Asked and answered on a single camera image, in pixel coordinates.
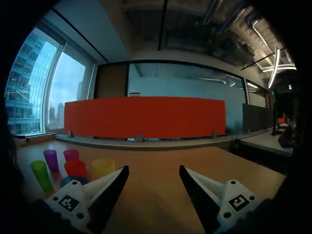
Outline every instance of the orange partition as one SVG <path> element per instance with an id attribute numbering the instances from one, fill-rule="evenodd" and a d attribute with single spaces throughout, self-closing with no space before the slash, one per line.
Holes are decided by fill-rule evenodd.
<path id="1" fill-rule="evenodd" d="M 65 133 L 108 138 L 225 134 L 225 102 L 184 97 L 114 97 L 65 103 Z"/>
<path id="2" fill-rule="evenodd" d="M 278 124 L 285 124 L 285 113 L 283 113 L 283 118 L 278 118 L 277 119 Z"/>

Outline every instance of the wooden table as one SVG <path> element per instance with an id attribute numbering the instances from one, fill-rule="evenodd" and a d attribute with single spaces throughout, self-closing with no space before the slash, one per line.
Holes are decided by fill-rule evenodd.
<path id="1" fill-rule="evenodd" d="M 43 151 L 57 151 L 60 172 L 54 178 L 54 190 L 65 177 L 63 151 L 76 149 L 86 163 L 87 177 L 93 180 L 91 162 L 113 159 L 116 168 L 129 166 L 127 183 L 106 225 L 105 233 L 204 233 L 191 200 L 179 177 L 184 165 L 221 183 L 237 179 L 260 198 L 272 198 L 285 176 L 216 147 L 173 151 L 122 151 L 92 148 L 51 141 L 23 147 L 18 163 L 25 176 L 25 195 L 29 201 L 44 198 L 30 164 L 44 160 Z"/>

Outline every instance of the cloudy sky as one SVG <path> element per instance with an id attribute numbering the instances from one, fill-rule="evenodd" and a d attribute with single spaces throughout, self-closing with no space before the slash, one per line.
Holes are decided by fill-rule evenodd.
<path id="1" fill-rule="evenodd" d="M 83 80 L 85 66 L 65 53 L 61 54 L 52 81 L 49 108 L 57 107 L 59 103 L 76 101 L 78 84 Z"/>

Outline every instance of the glass window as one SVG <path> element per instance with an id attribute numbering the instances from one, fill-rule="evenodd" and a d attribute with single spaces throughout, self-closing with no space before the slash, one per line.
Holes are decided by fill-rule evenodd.
<path id="1" fill-rule="evenodd" d="M 182 64 L 131 64 L 130 93 L 140 96 L 175 96 L 225 101 L 226 134 L 243 131 L 244 82 L 229 74 Z"/>
<path id="2" fill-rule="evenodd" d="M 37 54 L 36 52 L 34 52 L 34 51 L 32 51 L 31 53 L 30 53 L 30 55 L 29 55 L 29 59 L 31 60 L 31 61 L 36 61 L 36 59 L 38 58 L 38 55 L 39 54 Z"/>
<path id="3" fill-rule="evenodd" d="M 247 87 L 248 87 L 248 94 L 249 94 L 249 104 L 254 106 L 260 107 L 267 107 L 269 106 L 269 92 L 264 88 L 252 83 L 249 80 L 246 80 Z"/>
<path id="4" fill-rule="evenodd" d="M 31 52 L 32 48 L 27 45 L 27 44 L 24 44 L 22 49 L 21 49 L 21 52 L 25 55 L 29 55 L 29 53 Z"/>
<path id="5" fill-rule="evenodd" d="M 35 45 L 35 48 L 37 50 L 42 50 L 44 43 L 42 41 L 37 41 L 37 44 Z"/>
<path id="6" fill-rule="evenodd" d="M 25 59 L 23 59 L 23 58 L 21 58 L 21 57 L 18 56 L 18 57 L 16 58 L 16 60 L 15 60 L 14 66 L 23 68 L 25 62 L 26 62 Z"/>
<path id="7" fill-rule="evenodd" d="M 76 48 L 68 44 L 57 63 L 49 97 L 49 130 L 64 128 L 66 102 L 87 99 L 94 62 Z"/>
<path id="8" fill-rule="evenodd" d="M 5 105 L 10 130 L 18 135 L 43 131 L 43 92 L 59 46 L 35 28 L 15 59 L 5 91 Z"/>

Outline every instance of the glass building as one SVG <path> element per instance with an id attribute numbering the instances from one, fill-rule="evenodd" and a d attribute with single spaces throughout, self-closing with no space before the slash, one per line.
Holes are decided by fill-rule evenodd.
<path id="1" fill-rule="evenodd" d="M 57 48 L 33 30 L 20 49 L 5 90 L 10 130 L 17 135 L 42 132 L 41 109 L 48 72 Z"/>

